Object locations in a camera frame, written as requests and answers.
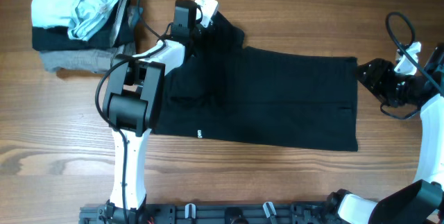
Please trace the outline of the black t-shirt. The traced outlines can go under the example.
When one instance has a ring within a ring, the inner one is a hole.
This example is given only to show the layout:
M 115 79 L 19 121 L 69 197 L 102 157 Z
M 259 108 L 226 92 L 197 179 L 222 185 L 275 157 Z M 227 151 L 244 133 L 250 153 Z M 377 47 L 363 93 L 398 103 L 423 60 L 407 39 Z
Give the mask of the black t-shirt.
M 222 14 L 165 78 L 157 135 L 356 151 L 354 57 L 291 55 L 244 45 Z

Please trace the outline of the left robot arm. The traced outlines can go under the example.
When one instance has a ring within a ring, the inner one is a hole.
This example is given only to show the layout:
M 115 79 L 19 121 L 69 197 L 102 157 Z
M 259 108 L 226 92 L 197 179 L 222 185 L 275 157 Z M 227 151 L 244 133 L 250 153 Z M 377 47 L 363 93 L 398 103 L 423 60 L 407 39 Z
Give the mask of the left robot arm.
M 164 76 L 189 57 L 189 45 L 213 27 L 218 10 L 216 0 L 177 0 L 170 34 L 144 53 L 112 61 L 101 112 L 113 129 L 116 158 L 106 222 L 148 222 L 144 162 L 160 115 Z

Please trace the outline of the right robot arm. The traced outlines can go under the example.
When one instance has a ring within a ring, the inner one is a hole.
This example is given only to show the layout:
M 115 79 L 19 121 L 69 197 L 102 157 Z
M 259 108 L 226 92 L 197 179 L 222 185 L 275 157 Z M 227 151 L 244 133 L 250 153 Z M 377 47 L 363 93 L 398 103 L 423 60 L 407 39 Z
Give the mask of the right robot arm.
M 335 223 L 443 222 L 443 45 L 424 67 L 414 42 L 396 62 L 374 59 L 360 65 L 358 81 L 383 106 L 409 105 L 420 119 L 416 170 L 411 183 L 381 200 L 370 200 L 344 189 L 329 195 L 321 218 Z

